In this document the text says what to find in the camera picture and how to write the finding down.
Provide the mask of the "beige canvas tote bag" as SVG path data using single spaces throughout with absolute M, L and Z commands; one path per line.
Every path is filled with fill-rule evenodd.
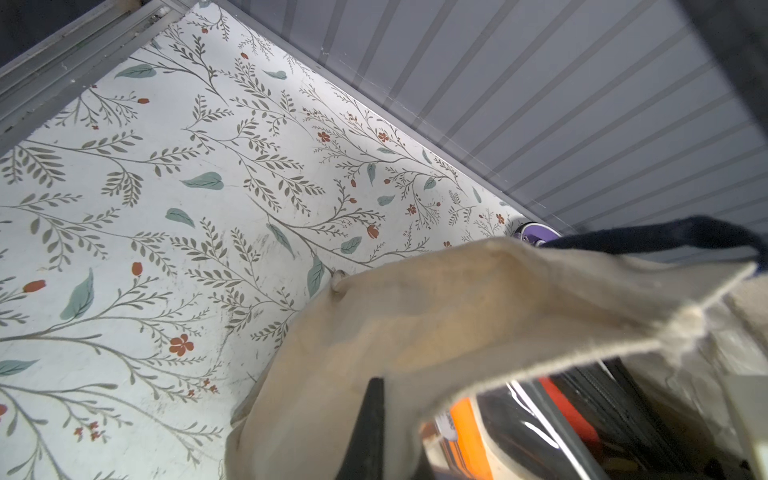
M 707 216 L 562 237 L 491 237 L 336 273 L 294 319 L 227 440 L 230 479 L 335 479 L 367 385 L 385 386 L 382 479 L 410 479 L 421 426 L 510 380 L 660 351 L 767 268 L 766 239 Z

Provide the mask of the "black paddle cases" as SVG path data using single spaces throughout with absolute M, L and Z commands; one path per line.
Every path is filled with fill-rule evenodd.
M 750 479 L 744 459 L 678 437 L 618 360 L 510 381 L 422 429 L 417 479 Z

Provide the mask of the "floral table mat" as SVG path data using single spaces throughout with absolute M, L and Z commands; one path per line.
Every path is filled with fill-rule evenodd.
M 2 154 L 2 477 L 222 478 L 236 407 L 333 271 L 518 216 L 194 6 Z

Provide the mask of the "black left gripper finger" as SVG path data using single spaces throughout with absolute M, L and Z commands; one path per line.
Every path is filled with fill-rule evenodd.
M 372 378 L 358 412 L 337 479 L 380 480 L 383 478 L 385 433 L 385 386 Z

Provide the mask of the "purple paddle case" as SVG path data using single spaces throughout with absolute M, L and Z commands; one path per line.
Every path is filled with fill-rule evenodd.
M 520 225 L 514 232 L 514 237 L 531 245 L 541 244 L 559 239 L 561 235 L 553 228 L 538 222 L 527 222 Z

